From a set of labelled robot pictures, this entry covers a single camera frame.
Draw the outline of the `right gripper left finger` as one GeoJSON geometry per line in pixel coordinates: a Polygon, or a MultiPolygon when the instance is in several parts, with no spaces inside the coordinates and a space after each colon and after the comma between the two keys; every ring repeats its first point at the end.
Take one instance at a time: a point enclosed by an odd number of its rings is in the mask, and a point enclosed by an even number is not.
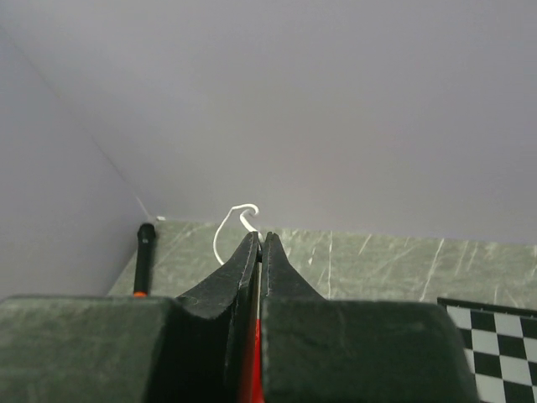
{"type": "Polygon", "coordinates": [[[247,234],[177,297],[3,300],[2,401],[250,401],[258,249],[247,234]]]}

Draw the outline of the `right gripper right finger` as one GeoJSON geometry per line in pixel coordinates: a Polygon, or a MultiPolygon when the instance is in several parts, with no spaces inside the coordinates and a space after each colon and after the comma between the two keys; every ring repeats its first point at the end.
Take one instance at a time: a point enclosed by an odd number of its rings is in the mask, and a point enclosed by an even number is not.
{"type": "Polygon", "coordinates": [[[264,241],[260,360],[267,402],[475,402],[461,335],[446,310],[414,301],[321,296],[264,241]]]}

